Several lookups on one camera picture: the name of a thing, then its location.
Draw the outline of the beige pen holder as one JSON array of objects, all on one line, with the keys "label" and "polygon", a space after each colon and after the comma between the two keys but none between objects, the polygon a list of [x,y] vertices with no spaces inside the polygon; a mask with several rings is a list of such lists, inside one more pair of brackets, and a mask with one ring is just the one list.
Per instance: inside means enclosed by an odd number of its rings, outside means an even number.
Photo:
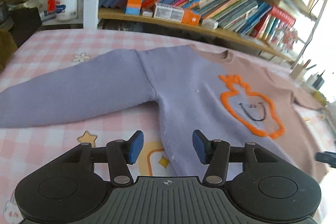
[{"label": "beige pen holder", "polygon": [[304,65],[297,64],[289,74],[289,77],[295,81],[302,81],[306,72],[307,69],[304,67]]}]

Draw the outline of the brown cloth pile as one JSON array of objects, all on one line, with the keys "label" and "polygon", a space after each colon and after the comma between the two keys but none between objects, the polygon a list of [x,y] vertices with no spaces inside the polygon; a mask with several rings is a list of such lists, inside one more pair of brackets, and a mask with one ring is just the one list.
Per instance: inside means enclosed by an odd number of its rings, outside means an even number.
[{"label": "brown cloth pile", "polygon": [[3,72],[7,63],[13,57],[18,47],[15,44],[11,33],[1,29],[0,31],[0,72]]}]

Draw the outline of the white jar green lid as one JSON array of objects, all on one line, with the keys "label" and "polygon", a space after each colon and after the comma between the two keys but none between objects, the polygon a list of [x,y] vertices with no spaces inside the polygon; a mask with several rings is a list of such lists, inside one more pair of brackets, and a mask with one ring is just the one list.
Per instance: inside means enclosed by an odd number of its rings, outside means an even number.
[{"label": "white jar green lid", "polygon": [[78,18],[78,0],[55,0],[56,19],[61,22]]}]

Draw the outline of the black power adapter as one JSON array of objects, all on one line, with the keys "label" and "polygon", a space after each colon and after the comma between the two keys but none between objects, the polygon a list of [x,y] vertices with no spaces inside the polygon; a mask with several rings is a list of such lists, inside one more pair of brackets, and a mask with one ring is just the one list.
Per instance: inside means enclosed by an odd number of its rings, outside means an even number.
[{"label": "black power adapter", "polygon": [[321,74],[317,75],[316,80],[314,81],[314,83],[312,84],[312,86],[316,89],[319,90],[321,88],[321,86],[324,84],[325,80],[323,79],[323,74],[325,71],[323,71]]}]

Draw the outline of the pink checkered cartoon table mat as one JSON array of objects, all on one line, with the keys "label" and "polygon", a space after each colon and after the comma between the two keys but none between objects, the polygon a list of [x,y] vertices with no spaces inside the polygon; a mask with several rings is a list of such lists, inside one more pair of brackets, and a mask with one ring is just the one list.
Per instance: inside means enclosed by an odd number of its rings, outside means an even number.
[{"label": "pink checkered cartoon table mat", "polygon": [[[288,69],[228,48],[139,32],[55,30],[34,34],[13,54],[1,73],[1,93],[35,77],[85,63],[113,50],[148,51],[178,46],[192,46],[209,53],[231,51],[289,81]],[[329,135],[327,128],[312,132],[310,124],[300,114],[300,110],[311,109],[299,105],[294,108],[317,142],[319,152],[335,150],[333,142],[326,141]],[[72,123],[1,127],[1,223],[19,223],[22,219],[14,198],[14,190],[21,179],[80,143],[104,147],[116,139],[129,139],[138,130],[143,132],[144,146],[137,162],[130,167],[131,174],[134,177],[179,176],[161,141],[159,106],[156,102]],[[318,181],[322,201],[316,217],[322,223],[335,223],[335,169],[326,166],[327,174]]]}]

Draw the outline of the white charger block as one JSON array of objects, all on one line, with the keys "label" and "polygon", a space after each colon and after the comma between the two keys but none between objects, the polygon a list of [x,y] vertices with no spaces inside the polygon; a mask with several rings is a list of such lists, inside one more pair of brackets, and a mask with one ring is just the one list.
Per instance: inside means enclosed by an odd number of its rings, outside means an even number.
[{"label": "white charger block", "polygon": [[208,30],[215,30],[218,28],[218,22],[213,19],[203,19],[202,21],[202,27],[208,29]]}]

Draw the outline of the purple and pink sweater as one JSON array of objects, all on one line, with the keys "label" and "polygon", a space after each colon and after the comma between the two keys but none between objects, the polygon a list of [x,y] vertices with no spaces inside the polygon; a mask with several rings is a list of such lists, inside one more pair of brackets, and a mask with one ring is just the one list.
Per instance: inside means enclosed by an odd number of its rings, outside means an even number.
[{"label": "purple and pink sweater", "polygon": [[319,146],[296,112],[321,104],[305,90],[231,51],[192,46],[113,50],[1,93],[1,127],[83,121],[146,102],[159,106],[161,141],[179,176],[203,176],[192,145],[200,130],[232,146],[254,141],[317,181]]}]

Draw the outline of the red thick book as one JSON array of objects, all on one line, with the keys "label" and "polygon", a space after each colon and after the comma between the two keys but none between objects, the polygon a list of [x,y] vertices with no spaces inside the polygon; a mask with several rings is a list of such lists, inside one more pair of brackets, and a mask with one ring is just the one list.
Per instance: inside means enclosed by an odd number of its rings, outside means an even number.
[{"label": "red thick book", "polygon": [[253,38],[269,40],[274,35],[278,26],[291,28],[294,26],[295,21],[296,18],[287,11],[277,6],[272,6],[271,9],[261,17],[249,35]]}]

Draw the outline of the flat white orange box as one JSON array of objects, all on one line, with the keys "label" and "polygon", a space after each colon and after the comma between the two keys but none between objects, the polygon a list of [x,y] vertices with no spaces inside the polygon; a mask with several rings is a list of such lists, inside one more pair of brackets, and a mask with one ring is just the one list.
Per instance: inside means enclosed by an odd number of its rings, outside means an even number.
[{"label": "flat white orange box", "polygon": [[183,9],[178,6],[156,3],[154,9],[154,18],[169,20],[189,26],[197,26],[201,16],[189,9]]}]

